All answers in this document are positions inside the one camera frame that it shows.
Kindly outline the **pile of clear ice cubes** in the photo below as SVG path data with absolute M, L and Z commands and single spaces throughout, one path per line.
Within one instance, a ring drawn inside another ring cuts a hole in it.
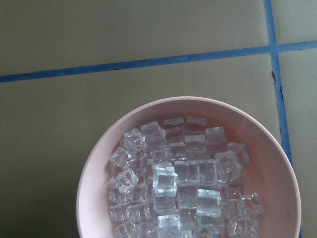
M 116 238 L 257 238 L 264 209 L 245 189 L 247 146 L 206 118 L 165 119 L 126 132 L 110 157 Z

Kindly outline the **pink bowl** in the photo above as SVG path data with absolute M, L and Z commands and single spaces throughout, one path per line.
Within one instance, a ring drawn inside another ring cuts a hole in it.
M 296 238 L 301 225 L 301 199 L 292 166 L 277 140 L 258 121 L 229 104 L 202 97 L 172 97 L 147 103 L 129 112 L 99 139 L 91 151 L 78 185 L 76 216 L 82 238 L 111 238 L 106 190 L 118 171 L 108 160 L 121 137 L 152 121 L 196 116 L 211 126 L 223 126 L 228 140 L 246 144 L 248 192 L 264 205 L 258 219 L 262 238 Z

